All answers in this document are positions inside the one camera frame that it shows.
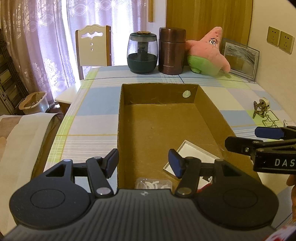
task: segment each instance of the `clear plastic packet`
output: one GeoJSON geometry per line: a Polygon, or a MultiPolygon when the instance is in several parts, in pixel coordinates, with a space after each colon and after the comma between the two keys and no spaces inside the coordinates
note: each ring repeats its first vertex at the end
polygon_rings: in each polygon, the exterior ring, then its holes
{"type": "Polygon", "coordinates": [[[138,178],[136,181],[135,189],[170,189],[172,190],[173,184],[170,180],[158,180],[152,178],[138,178]]]}

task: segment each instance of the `glass photo frame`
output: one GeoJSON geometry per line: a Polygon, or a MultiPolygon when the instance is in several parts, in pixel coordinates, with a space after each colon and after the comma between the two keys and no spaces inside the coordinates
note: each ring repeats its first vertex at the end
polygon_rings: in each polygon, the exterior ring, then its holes
{"type": "Polygon", "coordinates": [[[230,64],[230,73],[255,82],[259,51],[241,43],[222,39],[222,54],[230,64]]]}

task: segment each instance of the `metal rack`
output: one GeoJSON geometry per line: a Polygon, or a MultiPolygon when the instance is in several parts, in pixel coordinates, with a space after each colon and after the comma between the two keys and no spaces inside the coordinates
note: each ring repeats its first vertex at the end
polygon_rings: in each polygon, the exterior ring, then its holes
{"type": "Polygon", "coordinates": [[[18,106],[28,94],[13,65],[0,29],[0,100],[10,114],[23,115],[18,106]]]}

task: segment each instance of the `brown thermos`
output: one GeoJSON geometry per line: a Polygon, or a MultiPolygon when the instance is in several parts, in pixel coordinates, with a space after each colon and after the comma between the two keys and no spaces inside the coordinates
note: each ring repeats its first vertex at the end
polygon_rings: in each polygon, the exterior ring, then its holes
{"type": "Polygon", "coordinates": [[[186,30],[159,28],[158,70],[164,74],[183,72],[186,30]]]}

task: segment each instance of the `green plush shorts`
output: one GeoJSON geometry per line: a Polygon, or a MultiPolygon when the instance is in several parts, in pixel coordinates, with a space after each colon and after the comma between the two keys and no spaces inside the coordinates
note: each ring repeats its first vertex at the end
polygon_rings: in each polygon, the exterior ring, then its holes
{"type": "Polygon", "coordinates": [[[220,70],[206,58],[188,55],[187,61],[191,70],[197,74],[215,76],[220,70]]]}

